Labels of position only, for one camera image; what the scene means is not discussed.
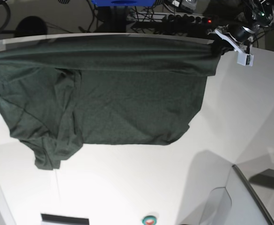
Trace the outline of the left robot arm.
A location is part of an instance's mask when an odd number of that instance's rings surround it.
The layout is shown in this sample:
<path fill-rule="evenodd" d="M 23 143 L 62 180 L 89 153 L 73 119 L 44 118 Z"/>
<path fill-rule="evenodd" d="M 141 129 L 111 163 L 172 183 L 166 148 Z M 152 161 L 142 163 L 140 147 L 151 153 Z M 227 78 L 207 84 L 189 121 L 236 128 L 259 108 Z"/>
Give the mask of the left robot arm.
<path fill-rule="evenodd" d="M 235 22 L 208 29 L 207 34 L 217 35 L 211 44 L 213 55 L 224 55 L 230 51 L 249 54 L 254 37 L 261 28 L 274 23 L 274 10 L 267 0 L 244 0 L 244 11 Z"/>

